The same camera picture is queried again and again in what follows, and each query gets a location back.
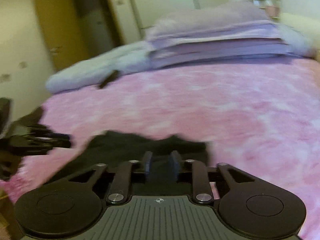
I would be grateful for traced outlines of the black remote control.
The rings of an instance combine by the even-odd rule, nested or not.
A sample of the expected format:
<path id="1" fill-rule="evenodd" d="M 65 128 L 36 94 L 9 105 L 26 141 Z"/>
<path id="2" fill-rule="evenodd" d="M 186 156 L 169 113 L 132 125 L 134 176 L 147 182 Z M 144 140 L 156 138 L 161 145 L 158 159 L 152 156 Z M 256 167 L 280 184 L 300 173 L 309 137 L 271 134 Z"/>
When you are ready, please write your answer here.
<path id="1" fill-rule="evenodd" d="M 110 75 L 105 77 L 105 79 L 98 85 L 99 89 L 105 88 L 109 83 L 112 83 L 113 81 L 116 81 L 120 76 L 120 71 L 113 70 Z"/>

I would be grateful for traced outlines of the pink floral bed blanket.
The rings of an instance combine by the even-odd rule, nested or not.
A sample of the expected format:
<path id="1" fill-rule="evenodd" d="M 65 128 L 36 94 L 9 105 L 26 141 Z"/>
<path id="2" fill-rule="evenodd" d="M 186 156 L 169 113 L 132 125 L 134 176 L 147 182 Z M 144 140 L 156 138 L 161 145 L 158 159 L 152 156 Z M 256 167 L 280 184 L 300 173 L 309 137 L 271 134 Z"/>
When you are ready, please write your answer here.
<path id="1" fill-rule="evenodd" d="M 152 139 L 172 134 L 299 196 L 303 239 L 319 239 L 319 63 L 279 57 L 167 68 L 51 96 L 41 122 L 74 138 L 72 149 L 27 157 L 3 188 L 12 201 L 76 158 L 106 130 Z"/>

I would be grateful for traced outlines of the light grey striped pillow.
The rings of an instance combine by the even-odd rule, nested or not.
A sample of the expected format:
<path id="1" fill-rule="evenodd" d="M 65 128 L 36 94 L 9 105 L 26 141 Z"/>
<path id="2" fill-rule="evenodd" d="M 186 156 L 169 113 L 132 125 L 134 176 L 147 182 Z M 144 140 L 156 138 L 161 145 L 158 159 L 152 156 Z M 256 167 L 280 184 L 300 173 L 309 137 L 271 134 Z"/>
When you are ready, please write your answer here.
<path id="1" fill-rule="evenodd" d="M 102 83 L 117 70 L 121 75 L 144 72 L 152 68 L 145 41 L 119 46 L 88 60 L 65 68 L 46 81 L 51 94 Z"/>

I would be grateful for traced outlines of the cream pillow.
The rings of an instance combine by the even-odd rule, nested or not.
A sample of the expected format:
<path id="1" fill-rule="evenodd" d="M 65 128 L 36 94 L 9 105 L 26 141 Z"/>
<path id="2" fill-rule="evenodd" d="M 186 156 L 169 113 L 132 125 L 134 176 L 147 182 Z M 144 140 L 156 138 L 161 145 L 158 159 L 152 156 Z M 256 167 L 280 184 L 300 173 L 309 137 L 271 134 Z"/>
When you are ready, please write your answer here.
<path id="1" fill-rule="evenodd" d="M 292 53 L 319 62 L 319 20 L 283 12 L 280 22 Z"/>

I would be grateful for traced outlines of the wooden door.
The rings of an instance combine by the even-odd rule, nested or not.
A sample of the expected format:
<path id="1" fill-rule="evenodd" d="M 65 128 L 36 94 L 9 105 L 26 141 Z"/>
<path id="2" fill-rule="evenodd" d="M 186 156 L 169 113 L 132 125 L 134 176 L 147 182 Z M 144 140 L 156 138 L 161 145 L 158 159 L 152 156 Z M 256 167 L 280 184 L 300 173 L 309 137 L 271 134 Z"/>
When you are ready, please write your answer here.
<path id="1" fill-rule="evenodd" d="M 89 58 L 73 0 L 34 0 L 43 38 L 58 72 Z"/>

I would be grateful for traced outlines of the folded lilac blanket stack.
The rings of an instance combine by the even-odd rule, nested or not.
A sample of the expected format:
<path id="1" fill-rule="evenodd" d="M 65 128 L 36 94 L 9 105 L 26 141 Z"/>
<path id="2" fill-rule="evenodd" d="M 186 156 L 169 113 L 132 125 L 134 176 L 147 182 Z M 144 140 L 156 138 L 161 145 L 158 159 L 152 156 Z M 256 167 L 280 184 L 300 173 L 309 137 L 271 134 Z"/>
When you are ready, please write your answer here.
<path id="1" fill-rule="evenodd" d="M 312 42 L 250 2 L 172 12 L 145 36 L 156 68 L 229 57 L 312 57 Z"/>

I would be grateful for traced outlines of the black garment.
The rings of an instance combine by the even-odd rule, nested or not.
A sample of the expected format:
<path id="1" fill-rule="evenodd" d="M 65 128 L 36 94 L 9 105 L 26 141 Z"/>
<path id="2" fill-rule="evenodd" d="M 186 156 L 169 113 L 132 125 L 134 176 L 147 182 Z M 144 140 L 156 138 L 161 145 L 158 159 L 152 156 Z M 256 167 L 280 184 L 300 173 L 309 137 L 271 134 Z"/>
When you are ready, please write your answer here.
<path id="1" fill-rule="evenodd" d="M 95 164 L 106 164 L 114 169 L 124 161 L 142 160 L 146 152 L 152 152 L 150 180 L 146 184 L 134 184 L 134 194 L 183 195 L 188 194 L 187 183 L 177 183 L 170 172 L 169 156 L 177 151 L 182 159 L 194 159 L 209 164 L 207 145 L 204 142 L 193 142 L 172 135 L 162 140 L 152 140 L 133 133 L 106 131 L 97 135 L 85 150 L 73 161 L 64 165 L 48 183 L 53 183 L 75 172 L 82 171 Z"/>

